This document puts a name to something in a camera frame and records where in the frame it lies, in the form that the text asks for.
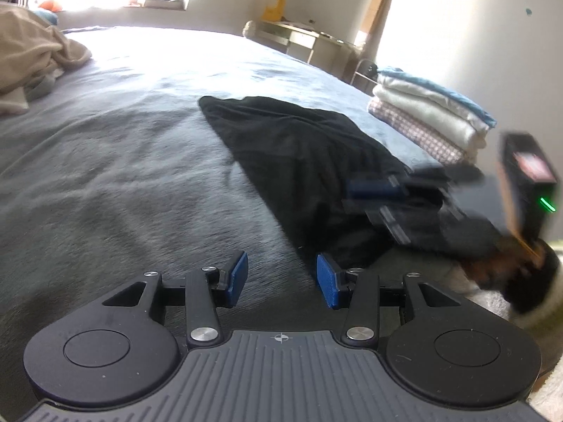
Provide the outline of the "person right hand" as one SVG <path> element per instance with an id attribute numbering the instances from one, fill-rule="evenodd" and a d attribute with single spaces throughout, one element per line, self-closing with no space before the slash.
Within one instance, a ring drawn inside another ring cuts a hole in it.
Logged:
<path id="1" fill-rule="evenodd" d="M 525 245 L 517 238 L 503 238 L 491 254 L 459 263 L 451 280 L 459 287 L 501 292 L 516 283 L 532 283 L 540 278 L 546 255 L 543 240 Z"/>

